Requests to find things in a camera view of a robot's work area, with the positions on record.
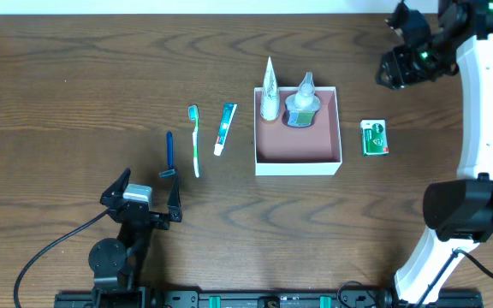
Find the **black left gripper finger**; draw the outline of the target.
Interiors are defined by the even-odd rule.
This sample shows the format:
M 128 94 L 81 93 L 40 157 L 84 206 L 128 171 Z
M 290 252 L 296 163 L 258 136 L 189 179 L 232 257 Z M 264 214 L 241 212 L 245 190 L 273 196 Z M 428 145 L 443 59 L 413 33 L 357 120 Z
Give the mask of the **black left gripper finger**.
M 113 182 L 101 195 L 100 204 L 106 207 L 120 207 L 123 204 L 123 194 L 129 183 L 130 168 L 126 168 L 119 178 Z
M 180 199 L 180 177 L 175 169 L 172 169 L 171 178 L 173 179 L 173 184 L 167 202 L 169 216 L 172 222 L 181 222 L 182 209 Z

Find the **green Dettol soap bar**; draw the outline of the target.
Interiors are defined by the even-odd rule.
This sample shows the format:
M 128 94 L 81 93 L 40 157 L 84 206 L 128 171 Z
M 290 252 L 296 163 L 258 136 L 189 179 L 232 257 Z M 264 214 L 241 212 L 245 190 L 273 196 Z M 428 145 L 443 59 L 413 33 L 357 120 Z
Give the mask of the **green Dettol soap bar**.
M 362 153 L 365 157 L 389 154 L 386 122 L 383 119 L 365 119 L 360 122 Z

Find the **clear pump soap bottle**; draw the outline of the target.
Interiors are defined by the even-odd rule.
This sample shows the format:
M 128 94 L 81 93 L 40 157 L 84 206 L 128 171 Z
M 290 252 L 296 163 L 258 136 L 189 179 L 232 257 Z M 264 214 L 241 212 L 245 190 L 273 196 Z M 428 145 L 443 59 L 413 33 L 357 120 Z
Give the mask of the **clear pump soap bottle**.
M 316 95 L 313 73 L 307 72 L 298 91 L 286 98 L 286 110 L 282 121 L 288 127 L 310 127 L 321 105 L 320 98 Z

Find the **white cream shampoo tube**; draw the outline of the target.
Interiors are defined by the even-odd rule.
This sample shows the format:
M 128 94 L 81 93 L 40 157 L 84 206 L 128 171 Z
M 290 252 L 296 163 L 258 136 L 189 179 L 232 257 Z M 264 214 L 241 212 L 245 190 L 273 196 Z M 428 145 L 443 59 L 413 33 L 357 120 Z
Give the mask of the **white cream shampoo tube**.
M 271 57 L 268 57 L 264 81 L 262 86 L 262 95 L 260 100 L 260 115 L 268 122 L 273 122 L 280 114 L 280 93 L 276 80 L 275 70 Z

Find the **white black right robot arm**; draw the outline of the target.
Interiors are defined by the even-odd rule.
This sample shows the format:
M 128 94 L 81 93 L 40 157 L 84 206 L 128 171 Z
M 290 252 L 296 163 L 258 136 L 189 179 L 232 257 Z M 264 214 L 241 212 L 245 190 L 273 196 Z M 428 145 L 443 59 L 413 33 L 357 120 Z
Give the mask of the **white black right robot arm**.
M 463 137 L 457 177 L 430 184 L 425 230 L 379 307 L 479 307 L 478 293 L 443 289 L 463 259 L 493 235 L 493 1 L 442 1 L 438 29 L 398 3 L 387 25 L 402 44 L 384 54 L 376 81 L 392 90 L 459 75 Z

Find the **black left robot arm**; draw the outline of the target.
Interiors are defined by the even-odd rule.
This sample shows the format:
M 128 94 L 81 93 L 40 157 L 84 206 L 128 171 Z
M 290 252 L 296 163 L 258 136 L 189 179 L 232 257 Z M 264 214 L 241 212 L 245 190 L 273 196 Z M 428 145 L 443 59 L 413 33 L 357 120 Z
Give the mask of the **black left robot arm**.
M 121 225 L 120 232 L 115 238 L 95 244 L 88 258 L 94 287 L 109 293 L 133 289 L 151 245 L 151 233 L 156 229 L 167 230 L 172 222 L 182 220 L 177 169 L 159 174 L 172 181 L 166 213 L 152 209 L 153 189 L 131 184 L 130 175 L 131 170 L 125 169 L 102 193 L 100 204 L 106 207 L 108 216 Z

